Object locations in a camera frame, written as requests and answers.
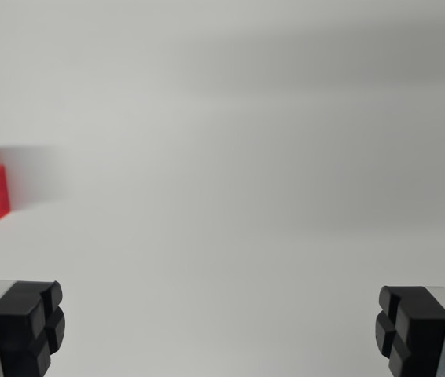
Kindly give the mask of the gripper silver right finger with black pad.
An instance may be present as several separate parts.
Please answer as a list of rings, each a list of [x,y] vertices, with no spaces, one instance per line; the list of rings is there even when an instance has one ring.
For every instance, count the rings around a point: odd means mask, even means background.
[[[391,374],[445,376],[445,288],[383,286],[379,305],[375,337]]]

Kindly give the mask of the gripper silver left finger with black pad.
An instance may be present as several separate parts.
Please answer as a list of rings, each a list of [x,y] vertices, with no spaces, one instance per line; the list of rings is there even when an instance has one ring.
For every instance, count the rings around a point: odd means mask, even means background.
[[[61,348],[59,282],[0,280],[0,376],[44,376]]]

